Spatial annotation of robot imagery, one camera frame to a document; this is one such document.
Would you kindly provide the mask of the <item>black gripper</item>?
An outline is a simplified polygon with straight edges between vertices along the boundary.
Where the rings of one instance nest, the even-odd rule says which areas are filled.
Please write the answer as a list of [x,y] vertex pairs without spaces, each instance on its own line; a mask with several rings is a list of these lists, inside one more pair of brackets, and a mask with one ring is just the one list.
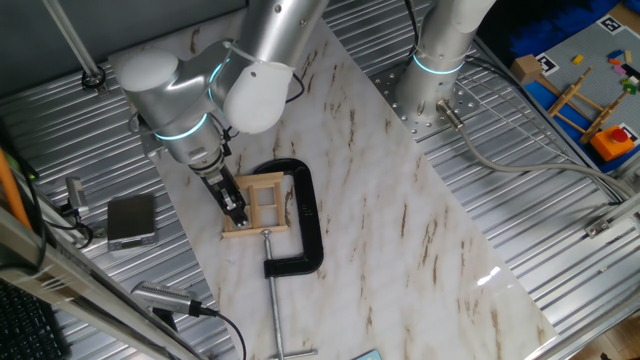
[[202,176],[205,186],[216,199],[223,213],[237,227],[244,227],[249,219],[246,213],[246,202],[236,190],[236,183],[226,167],[205,173]]

